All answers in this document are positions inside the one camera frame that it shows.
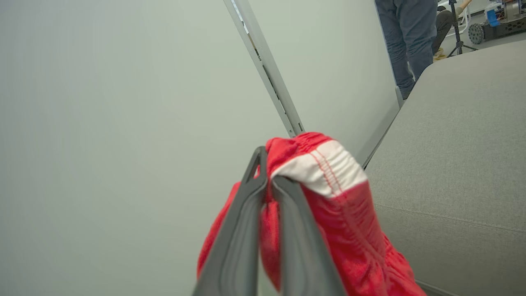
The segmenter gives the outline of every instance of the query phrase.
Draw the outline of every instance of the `wheeled robot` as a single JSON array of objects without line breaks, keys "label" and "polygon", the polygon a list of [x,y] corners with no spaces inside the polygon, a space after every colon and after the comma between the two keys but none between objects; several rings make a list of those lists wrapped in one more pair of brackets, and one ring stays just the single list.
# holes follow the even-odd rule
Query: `wheeled robot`
[{"label": "wheeled robot", "polygon": [[484,14],[484,23],[469,26],[473,44],[526,30],[526,0],[490,0]]}]

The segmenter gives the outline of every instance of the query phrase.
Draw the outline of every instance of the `red and white garment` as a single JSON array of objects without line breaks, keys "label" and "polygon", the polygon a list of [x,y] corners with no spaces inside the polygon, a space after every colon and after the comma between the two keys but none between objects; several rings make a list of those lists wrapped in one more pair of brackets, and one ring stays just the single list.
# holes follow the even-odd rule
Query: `red and white garment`
[{"label": "red and white garment", "polygon": [[[339,142],[320,133],[304,133],[294,139],[271,139],[266,150],[269,180],[282,175],[303,185],[348,295],[425,296],[407,260],[380,229],[365,172]],[[198,277],[238,188],[239,183],[206,237]],[[279,205],[272,190],[267,192],[261,214],[261,257],[279,290]]]}]

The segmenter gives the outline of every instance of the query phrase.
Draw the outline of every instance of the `white partition panel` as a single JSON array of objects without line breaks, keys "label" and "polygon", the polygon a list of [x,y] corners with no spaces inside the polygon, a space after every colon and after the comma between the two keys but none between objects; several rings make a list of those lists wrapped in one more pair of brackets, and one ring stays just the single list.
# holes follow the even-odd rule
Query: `white partition panel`
[{"label": "white partition panel", "polygon": [[260,28],[256,47],[271,62],[264,37],[304,129],[337,138],[364,164],[399,110],[374,1],[236,3],[251,35]]},{"label": "white partition panel", "polygon": [[190,295],[287,132],[222,0],[0,3],[0,294]]}]

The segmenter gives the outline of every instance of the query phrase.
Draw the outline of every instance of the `red stitching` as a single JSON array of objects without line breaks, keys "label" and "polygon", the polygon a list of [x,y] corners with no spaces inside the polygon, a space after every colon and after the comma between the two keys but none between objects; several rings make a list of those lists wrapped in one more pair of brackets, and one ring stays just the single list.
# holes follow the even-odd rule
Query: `red stitching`
[{"label": "red stitching", "polygon": [[333,194],[333,195],[336,195],[334,193],[334,190],[332,189],[332,185],[329,181],[329,178],[327,178],[327,175],[325,173],[325,170],[321,167],[321,163],[318,161],[318,159],[316,158],[316,156],[314,156],[314,154],[312,152],[309,152],[310,155],[312,155],[312,157],[314,157],[314,160],[316,160],[316,162],[318,163],[318,167],[320,168],[320,170],[323,172],[323,177],[325,178],[325,181],[327,182],[327,185],[329,185],[330,187],[330,192]]},{"label": "red stitching", "polygon": [[329,166],[329,170],[331,172],[331,174],[334,176],[334,179],[336,180],[336,184],[338,184],[338,189],[340,191],[342,191],[341,189],[341,185],[340,185],[340,182],[338,181],[338,178],[336,177],[336,174],[334,174],[334,171],[332,170],[332,167],[330,166],[330,163],[327,161],[327,159],[325,158],[325,156],[323,154],[321,154],[321,152],[318,151],[318,149],[316,148],[316,151],[321,155],[321,157],[323,157],[323,160],[325,160],[325,162],[327,163],[327,165]]}]

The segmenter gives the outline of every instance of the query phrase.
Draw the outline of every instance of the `white fabric stripe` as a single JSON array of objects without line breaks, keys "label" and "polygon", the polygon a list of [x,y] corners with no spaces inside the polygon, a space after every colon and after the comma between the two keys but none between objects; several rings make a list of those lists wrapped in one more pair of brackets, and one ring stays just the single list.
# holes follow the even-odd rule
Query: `white fabric stripe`
[{"label": "white fabric stripe", "polygon": [[333,198],[367,181],[360,165],[337,141],[319,145],[310,154],[296,156],[272,172],[271,177],[285,176],[308,189]]}]

